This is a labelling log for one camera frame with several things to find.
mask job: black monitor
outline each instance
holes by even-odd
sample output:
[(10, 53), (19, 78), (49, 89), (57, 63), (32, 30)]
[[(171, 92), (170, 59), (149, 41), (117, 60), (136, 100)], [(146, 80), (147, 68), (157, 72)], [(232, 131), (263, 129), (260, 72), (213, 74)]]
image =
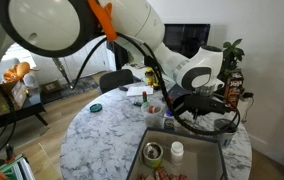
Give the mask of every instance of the black monitor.
[(188, 58), (207, 45), (210, 24), (165, 24), (163, 43)]

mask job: orange object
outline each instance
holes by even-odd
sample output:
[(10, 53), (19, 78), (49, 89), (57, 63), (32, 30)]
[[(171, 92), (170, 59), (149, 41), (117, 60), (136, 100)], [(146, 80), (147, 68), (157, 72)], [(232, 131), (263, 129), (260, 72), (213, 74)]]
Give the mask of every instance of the orange object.
[(30, 69), (30, 64), (27, 62), (22, 62), (20, 64), (15, 64), (12, 66), (12, 69), (8, 69), (3, 74), (4, 79), (6, 82), (14, 82), (21, 80), (25, 74), (29, 73), (30, 71), (38, 71), (34, 69)]
[(102, 8), (96, 3), (96, 0), (88, 0), (88, 2), (96, 18), (99, 20), (107, 39), (109, 41), (116, 40), (116, 31), (111, 23), (112, 4), (108, 3), (105, 8)]
[(0, 171), (0, 180), (6, 180), (6, 176)]

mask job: jar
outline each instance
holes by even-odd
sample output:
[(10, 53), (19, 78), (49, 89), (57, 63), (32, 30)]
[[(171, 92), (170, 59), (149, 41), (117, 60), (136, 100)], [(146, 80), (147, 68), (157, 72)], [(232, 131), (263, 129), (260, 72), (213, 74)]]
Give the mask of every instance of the jar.
[(183, 160), (183, 144), (179, 141), (175, 141), (171, 145), (171, 163), (175, 166), (179, 166)]
[(145, 82), (147, 83), (148, 86), (153, 85), (153, 77), (154, 77), (154, 72), (152, 68), (146, 68), (145, 70)]

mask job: jar lid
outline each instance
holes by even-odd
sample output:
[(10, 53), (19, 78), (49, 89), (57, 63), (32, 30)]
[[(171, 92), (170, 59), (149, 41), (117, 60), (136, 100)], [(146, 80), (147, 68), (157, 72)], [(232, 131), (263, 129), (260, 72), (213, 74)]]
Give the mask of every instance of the jar lid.
[(152, 72), (152, 68), (146, 68), (145, 72)]
[(90, 107), (90, 111), (95, 113), (95, 112), (99, 112), (102, 110), (102, 105), (101, 104), (93, 104), (91, 107)]
[(183, 144), (180, 143), (179, 141), (173, 142), (171, 148), (175, 153), (183, 152)]

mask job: green leaves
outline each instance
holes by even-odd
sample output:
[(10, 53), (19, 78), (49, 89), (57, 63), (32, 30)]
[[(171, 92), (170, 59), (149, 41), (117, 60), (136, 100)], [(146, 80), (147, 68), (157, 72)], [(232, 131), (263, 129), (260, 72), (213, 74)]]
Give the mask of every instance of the green leaves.
[(225, 42), (225, 43), (223, 43), (223, 47), (224, 47), (224, 48), (228, 48), (228, 47), (230, 47), (230, 46), (232, 46), (230, 42)]
[(234, 43), (232, 44), (233, 47), (236, 47), (237, 45), (239, 45), (242, 42), (242, 39), (238, 39), (236, 41), (234, 41)]
[(244, 54), (244, 51), (242, 50), (242, 49), (240, 49), (240, 48), (235, 48), (234, 49), (234, 54), (239, 54), (239, 55), (245, 55)]
[(230, 70), (237, 68), (237, 63), (242, 61), (244, 56), (244, 51), (237, 46), (242, 42), (242, 39), (237, 39), (233, 43), (225, 42), (223, 43), (223, 62), (221, 67), (221, 72), (224, 75), (228, 74)]

